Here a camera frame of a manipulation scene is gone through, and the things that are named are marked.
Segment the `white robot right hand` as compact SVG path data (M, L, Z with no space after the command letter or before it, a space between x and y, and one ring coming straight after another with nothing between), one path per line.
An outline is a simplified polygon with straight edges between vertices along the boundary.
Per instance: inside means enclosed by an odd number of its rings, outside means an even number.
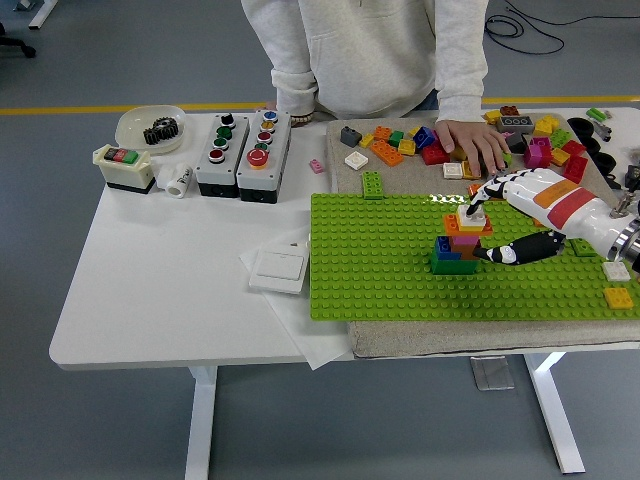
M629 257L636 219L630 214L612 217L612 208L604 200L553 170L535 168L492 178L472 197L467 214L494 198L506 200L547 229L503 246L477 247L473 251L477 258L524 265L560 254L564 242L576 238L609 261Z

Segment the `person's right hand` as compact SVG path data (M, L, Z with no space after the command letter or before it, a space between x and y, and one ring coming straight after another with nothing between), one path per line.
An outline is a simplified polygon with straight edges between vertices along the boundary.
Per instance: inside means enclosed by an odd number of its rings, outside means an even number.
M255 111L257 110L271 110L276 111L278 109L277 103L275 101L264 102L261 105L255 107ZM301 127L304 125L308 125L313 120L314 113L305 114L305 115L291 115L291 127Z

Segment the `person's left hand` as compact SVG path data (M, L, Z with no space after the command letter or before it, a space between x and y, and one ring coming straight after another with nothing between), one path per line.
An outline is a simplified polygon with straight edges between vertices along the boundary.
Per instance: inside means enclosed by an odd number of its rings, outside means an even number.
M440 120L435 129L446 152L462 148L475 177L481 175L481 165L491 175L505 168L503 154L510 152L509 147L505 138L487 124Z

